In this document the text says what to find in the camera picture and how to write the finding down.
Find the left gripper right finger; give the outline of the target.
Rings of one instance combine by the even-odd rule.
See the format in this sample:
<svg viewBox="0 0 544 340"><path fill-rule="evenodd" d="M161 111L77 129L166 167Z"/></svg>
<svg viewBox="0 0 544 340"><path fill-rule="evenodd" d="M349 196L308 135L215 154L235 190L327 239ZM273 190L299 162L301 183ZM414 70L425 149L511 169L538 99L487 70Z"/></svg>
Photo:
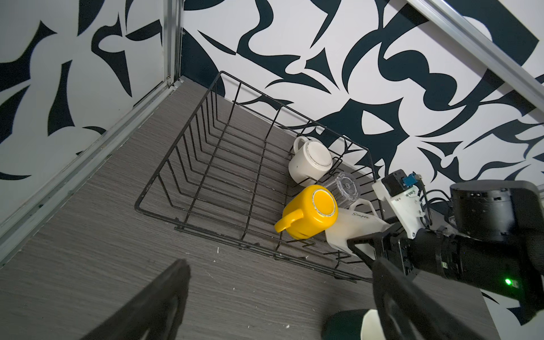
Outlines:
<svg viewBox="0 0 544 340"><path fill-rule="evenodd" d="M386 339L481 339L388 260L379 258L371 266L373 297Z"/></svg>

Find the cream white mug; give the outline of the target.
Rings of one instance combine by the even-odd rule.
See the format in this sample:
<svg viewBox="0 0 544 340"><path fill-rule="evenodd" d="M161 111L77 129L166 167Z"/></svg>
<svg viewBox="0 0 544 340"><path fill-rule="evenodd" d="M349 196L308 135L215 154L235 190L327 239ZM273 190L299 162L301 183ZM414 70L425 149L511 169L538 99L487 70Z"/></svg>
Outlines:
<svg viewBox="0 0 544 340"><path fill-rule="evenodd" d="M367 205L371 208L371 213L356 211L358 205ZM337 222L325 230L325 235L332 248L354 255L347 245L348 239L384 232L389 227L390 224L379 218L372 202L360 198L348 208L339 208Z"/></svg>

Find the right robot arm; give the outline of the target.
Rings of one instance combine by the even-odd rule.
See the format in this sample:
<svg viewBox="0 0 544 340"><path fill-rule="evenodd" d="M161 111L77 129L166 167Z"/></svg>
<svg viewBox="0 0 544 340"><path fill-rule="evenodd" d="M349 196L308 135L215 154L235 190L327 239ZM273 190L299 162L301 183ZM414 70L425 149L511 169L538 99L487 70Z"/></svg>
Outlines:
<svg viewBox="0 0 544 340"><path fill-rule="evenodd" d="M397 220L383 232L347 240L367 266L384 258L405 275L425 271L513 300L521 324L543 309L543 205L528 181L477 180L453 184L454 231L430 227L427 192L405 180L373 186Z"/></svg>

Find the clear glass cup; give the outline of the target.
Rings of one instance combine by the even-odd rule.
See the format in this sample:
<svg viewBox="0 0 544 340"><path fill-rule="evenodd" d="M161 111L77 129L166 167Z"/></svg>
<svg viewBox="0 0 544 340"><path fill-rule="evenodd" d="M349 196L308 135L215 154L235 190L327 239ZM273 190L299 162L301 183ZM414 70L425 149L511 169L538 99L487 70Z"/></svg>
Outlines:
<svg viewBox="0 0 544 340"><path fill-rule="evenodd" d="M334 174L323 183L323 187L331 192L340 208L348 208L360 196L355 177L345 171Z"/></svg>

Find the yellow mug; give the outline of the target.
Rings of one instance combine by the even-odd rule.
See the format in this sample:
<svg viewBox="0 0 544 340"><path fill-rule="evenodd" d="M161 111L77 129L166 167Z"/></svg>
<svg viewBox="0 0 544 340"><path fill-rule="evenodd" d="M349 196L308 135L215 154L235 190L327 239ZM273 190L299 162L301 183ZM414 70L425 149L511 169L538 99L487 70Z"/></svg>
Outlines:
<svg viewBox="0 0 544 340"><path fill-rule="evenodd" d="M286 231L293 239L314 237L337 222L339 207L332 193L321 185L304 188L283 209L275 231Z"/></svg>

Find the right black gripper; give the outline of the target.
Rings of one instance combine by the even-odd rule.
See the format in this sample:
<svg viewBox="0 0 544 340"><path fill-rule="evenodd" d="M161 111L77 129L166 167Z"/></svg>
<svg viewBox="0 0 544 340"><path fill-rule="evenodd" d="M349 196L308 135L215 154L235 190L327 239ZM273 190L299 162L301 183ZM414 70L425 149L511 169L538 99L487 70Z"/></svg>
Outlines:
<svg viewBox="0 0 544 340"><path fill-rule="evenodd" d="M372 268L379 258L387 259L408 277L415 277L415 267L409 257L412 240L408 238L400 222L391 225L384 232L353 237L347 240L348 248Z"/></svg>

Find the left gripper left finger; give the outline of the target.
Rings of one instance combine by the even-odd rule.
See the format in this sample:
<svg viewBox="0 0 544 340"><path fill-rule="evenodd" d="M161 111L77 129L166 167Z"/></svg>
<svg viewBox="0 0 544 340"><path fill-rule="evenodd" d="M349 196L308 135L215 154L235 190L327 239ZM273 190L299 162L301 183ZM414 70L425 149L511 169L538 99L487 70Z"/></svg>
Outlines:
<svg viewBox="0 0 544 340"><path fill-rule="evenodd" d="M191 267L177 259L84 339L175 339L183 321Z"/></svg>

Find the white mug red inside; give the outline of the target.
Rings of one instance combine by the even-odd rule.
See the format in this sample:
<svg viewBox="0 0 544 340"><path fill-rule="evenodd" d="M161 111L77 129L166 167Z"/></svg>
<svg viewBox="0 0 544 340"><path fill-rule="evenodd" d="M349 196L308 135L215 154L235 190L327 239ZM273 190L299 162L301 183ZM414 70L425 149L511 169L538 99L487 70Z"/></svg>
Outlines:
<svg viewBox="0 0 544 340"><path fill-rule="evenodd" d="M331 153L318 140L299 136L294 140L293 152L288 172L298 185L307 187L316 184L332 168Z"/></svg>

